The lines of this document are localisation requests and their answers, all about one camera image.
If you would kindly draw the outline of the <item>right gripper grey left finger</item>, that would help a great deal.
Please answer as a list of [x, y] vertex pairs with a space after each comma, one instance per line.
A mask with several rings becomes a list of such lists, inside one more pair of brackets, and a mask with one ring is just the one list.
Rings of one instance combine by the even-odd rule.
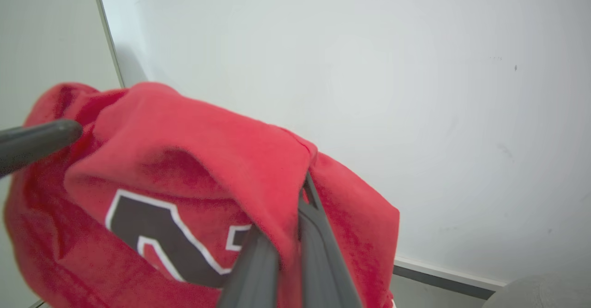
[[253, 226], [226, 281], [216, 308], [277, 308], [279, 254]]

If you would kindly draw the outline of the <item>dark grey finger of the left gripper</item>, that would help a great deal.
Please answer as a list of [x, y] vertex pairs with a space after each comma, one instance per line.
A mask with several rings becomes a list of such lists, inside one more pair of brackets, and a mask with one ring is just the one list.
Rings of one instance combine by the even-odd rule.
[[82, 134], [82, 125], [67, 119], [0, 131], [0, 178], [73, 144]]

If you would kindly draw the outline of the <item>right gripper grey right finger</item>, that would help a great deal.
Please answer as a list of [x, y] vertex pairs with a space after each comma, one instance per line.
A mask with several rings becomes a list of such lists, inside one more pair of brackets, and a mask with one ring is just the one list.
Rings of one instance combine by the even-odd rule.
[[298, 200], [302, 308], [363, 308], [310, 173]]

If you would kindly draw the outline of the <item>red fleece garment black number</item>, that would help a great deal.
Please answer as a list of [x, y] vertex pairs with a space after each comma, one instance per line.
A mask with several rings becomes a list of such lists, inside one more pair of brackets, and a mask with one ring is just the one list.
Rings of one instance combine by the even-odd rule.
[[300, 308], [307, 174], [364, 308], [394, 308], [399, 211], [286, 129], [147, 82], [42, 95], [25, 121], [80, 123], [76, 143], [15, 173], [4, 220], [24, 281], [55, 308], [214, 308], [247, 231], [280, 259], [278, 308]]

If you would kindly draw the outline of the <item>grey wall baseboard strip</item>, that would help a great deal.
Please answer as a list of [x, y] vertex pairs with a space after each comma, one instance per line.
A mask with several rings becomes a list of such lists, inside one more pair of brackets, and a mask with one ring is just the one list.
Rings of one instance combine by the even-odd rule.
[[392, 273], [425, 285], [481, 300], [489, 299], [506, 285], [504, 282], [455, 272], [404, 257], [396, 257], [393, 260]]

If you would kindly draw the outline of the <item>grey vertical wall trim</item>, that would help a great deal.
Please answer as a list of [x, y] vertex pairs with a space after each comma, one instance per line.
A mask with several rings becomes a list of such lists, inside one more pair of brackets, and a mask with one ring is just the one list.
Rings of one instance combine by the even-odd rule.
[[112, 58], [112, 62], [113, 62], [114, 68], [115, 68], [116, 76], [117, 76], [118, 81], [120, 83], [120, 87], [122, 89], [124, 89], [126, 87], [126, 85], [125, 85], [124, 79], [122, 78], [120, 64], [118, 62], [114, 41], [113, 41], [111, 30], [109, 27], [109, 22], [107, 21], [103, 0], [95, 0], [95, 1], [97, 4], [97, 7], [98, 7], [99, 17], [101, 18], [102, 28], [105, 33], [106, 43], [109, 47], [110, 57]]

